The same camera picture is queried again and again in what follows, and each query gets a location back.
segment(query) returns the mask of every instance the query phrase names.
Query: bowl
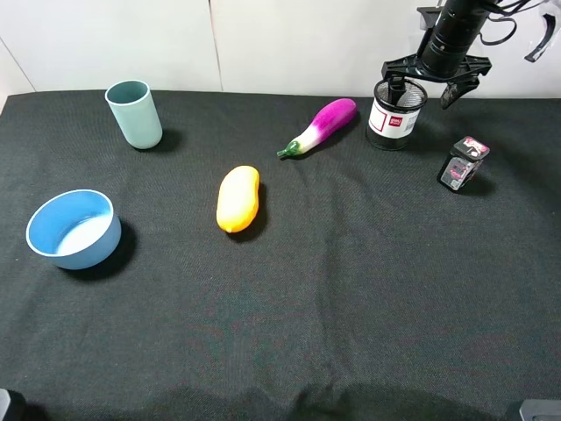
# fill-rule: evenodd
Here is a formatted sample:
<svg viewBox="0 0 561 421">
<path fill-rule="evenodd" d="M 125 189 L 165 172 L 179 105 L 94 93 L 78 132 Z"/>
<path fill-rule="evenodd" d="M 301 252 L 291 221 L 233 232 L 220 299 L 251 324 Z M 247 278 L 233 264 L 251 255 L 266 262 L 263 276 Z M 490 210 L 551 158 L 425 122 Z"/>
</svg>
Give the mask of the bowl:
<svg viewBox="0 0 561 421">
<path fill-rule="evenodd" d="M 25 236 L 35 253 L 56 266 L 84 269 L 113 253 L 121 239 L 121 223 L 106 195 L 72 190 L 38 208 Z"/>
</svg>

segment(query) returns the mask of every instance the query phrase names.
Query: yellow mango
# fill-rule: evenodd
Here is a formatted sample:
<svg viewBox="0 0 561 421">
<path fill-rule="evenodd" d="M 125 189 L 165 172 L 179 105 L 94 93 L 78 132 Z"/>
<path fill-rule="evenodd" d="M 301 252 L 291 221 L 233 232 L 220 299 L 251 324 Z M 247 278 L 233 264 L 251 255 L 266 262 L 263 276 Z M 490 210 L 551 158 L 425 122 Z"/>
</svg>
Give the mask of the yellow mango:
<svg viewBox="0 0 561 421">
<path fill-rule="evenodd" d="M 259 208 L 259 172 L 254 167 L 232 169 L 218 192 L 217 222 L 226 232 L 247 228 Z"/>
</svg>

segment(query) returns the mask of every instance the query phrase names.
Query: toy fruit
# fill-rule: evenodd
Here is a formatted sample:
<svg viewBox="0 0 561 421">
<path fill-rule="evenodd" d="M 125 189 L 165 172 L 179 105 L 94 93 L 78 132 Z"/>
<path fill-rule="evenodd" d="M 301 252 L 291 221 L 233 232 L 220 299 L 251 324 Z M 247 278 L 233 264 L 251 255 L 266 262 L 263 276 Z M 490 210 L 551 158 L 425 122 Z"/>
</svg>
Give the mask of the toy fruit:
<svg viewBox="0 0 561 421">
<path fill-rule="evenodd" d="M 326 140 L 334 131 L 347 125 L 357 113 L 357 105 L 349 98 L 338 99 L 325 105 L 314 117 L 309 127 L 292 140 L 282 151 L 280 158 L 302 155 Z"/>
<path fill-rule="evenodd" d="M 218 193 L 218 226 L 228 233 L 247 228 L 257 215 L 258 190 L 257 169 L 246 165 L 232 169 L 223 179 Z"/>
</svg>

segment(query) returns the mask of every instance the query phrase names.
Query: purple eggplant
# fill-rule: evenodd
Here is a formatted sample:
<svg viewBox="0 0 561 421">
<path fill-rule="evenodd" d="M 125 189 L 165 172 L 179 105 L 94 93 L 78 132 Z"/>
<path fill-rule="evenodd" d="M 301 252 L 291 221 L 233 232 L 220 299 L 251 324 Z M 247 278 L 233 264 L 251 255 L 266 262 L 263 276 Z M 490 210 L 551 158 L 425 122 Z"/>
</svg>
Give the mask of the purple eggplant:
<svg viewBox="0 0 561 421">
<path fill-rule="evenodd" d="M 357 113 L 357 105 L 348 98 L 338 99 L 319 111 L 309 127 L 277 152 L 281 158 L 302 155 L 325 141 L 333 132 L 347 125 Z"/>
</svg>

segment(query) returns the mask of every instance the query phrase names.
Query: wall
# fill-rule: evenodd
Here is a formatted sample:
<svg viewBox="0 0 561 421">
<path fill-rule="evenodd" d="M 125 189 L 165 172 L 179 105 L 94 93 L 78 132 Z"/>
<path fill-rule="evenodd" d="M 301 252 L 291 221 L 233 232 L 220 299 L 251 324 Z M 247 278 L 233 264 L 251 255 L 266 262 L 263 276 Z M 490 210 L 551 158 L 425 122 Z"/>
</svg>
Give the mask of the wall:
<svg viewBox="0 0 561 421">
<path fill-rule="evenodd" d="M 154 89 L 370 96 L 382 62 L 416 50 L 416 7 L 436 2 L 0 0 L 0 92 L 139 78 Z M 473 96 L 561 96 L 561 47 L 526 62 L 543 24 L 535 11 L 518 21 L 507 44 L 473 47 L 494 64 Z M 508 30 L 488 23 L 484 33 Z M 440 96 L 443 86 L 428 88 Z"/>
</svg>

